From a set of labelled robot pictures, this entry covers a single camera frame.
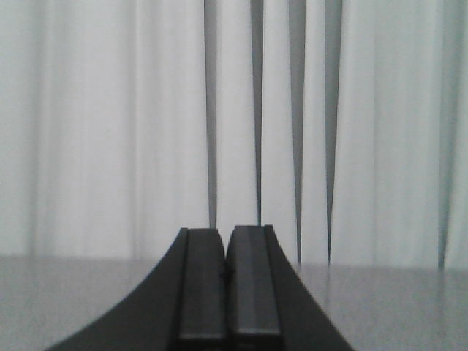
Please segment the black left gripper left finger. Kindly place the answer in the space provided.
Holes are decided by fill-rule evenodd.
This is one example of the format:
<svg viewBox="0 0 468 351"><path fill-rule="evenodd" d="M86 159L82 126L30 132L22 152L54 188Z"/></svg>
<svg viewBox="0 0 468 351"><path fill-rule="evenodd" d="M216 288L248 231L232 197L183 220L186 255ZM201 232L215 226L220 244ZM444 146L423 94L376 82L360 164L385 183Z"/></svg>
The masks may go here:
<svg viewBox="0 0 468 351"><path fill-rule="evenodd" d="M180 229L120 303L52 350L222 350L224 248L216 230Z"/></svg>

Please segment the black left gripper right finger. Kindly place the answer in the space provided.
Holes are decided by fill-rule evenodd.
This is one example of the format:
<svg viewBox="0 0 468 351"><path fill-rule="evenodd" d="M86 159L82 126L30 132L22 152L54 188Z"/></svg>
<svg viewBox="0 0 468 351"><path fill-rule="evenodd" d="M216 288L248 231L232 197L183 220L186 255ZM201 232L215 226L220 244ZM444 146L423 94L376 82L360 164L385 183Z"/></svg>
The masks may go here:
<svg viewBox="0 0 468 351"><path fill-rule="evenodd" d="M288 262L272 226L237 226L227 250L230 350L351 350Z"/></svg>

